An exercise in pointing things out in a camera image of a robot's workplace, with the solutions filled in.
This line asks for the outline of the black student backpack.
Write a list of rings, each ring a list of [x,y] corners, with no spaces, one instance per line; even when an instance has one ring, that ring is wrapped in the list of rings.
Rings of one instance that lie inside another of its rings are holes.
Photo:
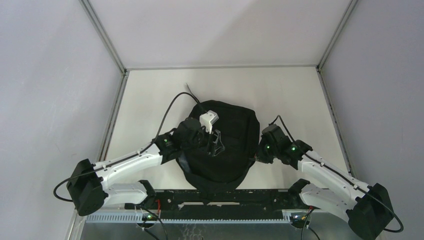
[[[260,123],[254,110],[217,100],[196,104],[188,117],[197,120],[207,111],[218,115],[212,127],[220,131],[222,148],[212,154],[201,145],[186,145],[176,162],[200,197],[212,201],[216,194],[234,191],[245,179],[255,162]]]

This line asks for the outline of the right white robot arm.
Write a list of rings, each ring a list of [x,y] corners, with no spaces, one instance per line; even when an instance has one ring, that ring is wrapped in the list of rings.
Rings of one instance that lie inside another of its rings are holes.
[[[348,223],[363,240],[375,240],[395,218],[387,189],[379,183],[371,186],[324,160],[301,140],[292,142],[284,133],[262,133],[257,159],[272,163],[279,159],[323,185],[299,179],[289,188],[289,203],[328,212]]]

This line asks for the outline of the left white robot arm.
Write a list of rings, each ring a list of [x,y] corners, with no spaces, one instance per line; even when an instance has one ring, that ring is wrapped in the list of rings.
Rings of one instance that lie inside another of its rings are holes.
[[[81,160],[66,180],[66,188],[79,216],[88,216],[104,206],[140,204],[149,209],[157,196],[146,180],[123,183],[123,179],[141,170],[163,165],[179,158],[183,151],[199,150],[210,157],[225,150],[221,131],[209,129],[194,118],[158,135],[147,146],[122,158],[91,163]]]

